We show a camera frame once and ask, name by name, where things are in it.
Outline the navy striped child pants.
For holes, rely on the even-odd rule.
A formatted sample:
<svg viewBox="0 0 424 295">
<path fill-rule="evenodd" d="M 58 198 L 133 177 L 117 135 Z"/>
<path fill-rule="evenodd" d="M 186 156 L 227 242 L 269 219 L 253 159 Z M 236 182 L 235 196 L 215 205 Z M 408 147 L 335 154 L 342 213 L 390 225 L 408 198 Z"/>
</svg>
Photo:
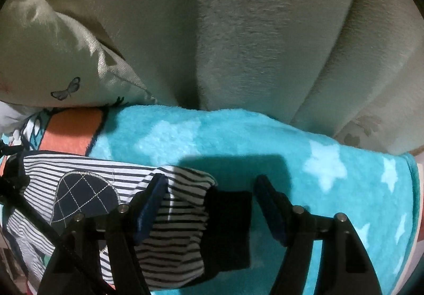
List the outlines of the navy striped child pants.
<svg viewBox="0 0 424 295">
<path fill-rule="evenodd" d="M 160 200 L 134 221 L 134 251 L 152 290 L 179 289 L 250 265 L 252 195 L 221 191 L 208 173 L 46 151 L 11 157 L 1 173 L 60 234 L 76 215 L 107 215 L 159 179 Z"/>
</svg>

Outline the turquoise star fleece blanket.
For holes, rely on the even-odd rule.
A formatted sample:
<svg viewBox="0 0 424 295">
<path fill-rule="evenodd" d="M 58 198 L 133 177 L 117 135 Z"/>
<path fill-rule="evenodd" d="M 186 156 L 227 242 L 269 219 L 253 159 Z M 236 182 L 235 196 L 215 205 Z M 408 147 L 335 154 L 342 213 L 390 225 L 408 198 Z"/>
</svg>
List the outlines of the turquoise star fleece blanket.
<svg viewBox="0 0 424 295">
<path fill-rule="evenodd" d="M 210 174 L 218 189 L 252 195 L 250 265 L 179 289 L 149 294 L 271 294 L 286 248 L 270 232 L 253 193 L 265 175 L 292 205 L 312 215 L 342 212 L 353 224 L 376 271 L 381 294 L 391 294 L 417 239 L 422 190 L 415 159 L 344 146 L 245 110 L 213 112 L 159 105 L 68 109 L 32 118 L 21 146 L 144 166 L 177 166 Z M 61 236 L 2 175 L 3 231 L 24 272 L 45 274 Z M 313 243 L 306 287 L 315 294 L 322 242 Z"/>
</svg>

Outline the white small pillow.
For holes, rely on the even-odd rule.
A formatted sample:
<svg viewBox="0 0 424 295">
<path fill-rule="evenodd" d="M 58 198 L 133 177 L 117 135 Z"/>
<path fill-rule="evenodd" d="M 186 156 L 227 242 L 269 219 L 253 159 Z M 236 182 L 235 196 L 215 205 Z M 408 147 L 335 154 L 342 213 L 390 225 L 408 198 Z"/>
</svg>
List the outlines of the white small pillow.
<svg viewBox="0 0 424 295">
<path fill-rule="evenodd" d="M 29 107 L 25 105 L 14 105 L 1 102 L 0 107 L 0 131 L 1 134 L 14 133 L 33 115 L 42 111 L 40 107 Z"/>
</svg>

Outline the beige butterfly print pillow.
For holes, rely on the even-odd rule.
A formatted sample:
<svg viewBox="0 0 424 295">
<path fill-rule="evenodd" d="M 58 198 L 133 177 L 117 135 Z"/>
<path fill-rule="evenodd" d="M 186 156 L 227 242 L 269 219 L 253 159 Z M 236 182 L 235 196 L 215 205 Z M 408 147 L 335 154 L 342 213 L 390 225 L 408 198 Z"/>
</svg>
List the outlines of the beige butterfly print pillow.
<svg viewBox="0 0 424 295">
<path fill-rule="evenodd" d="M 156 103 L 86 0 L 6 0 L 1 100 L 33 107 Z"/>
</svg>

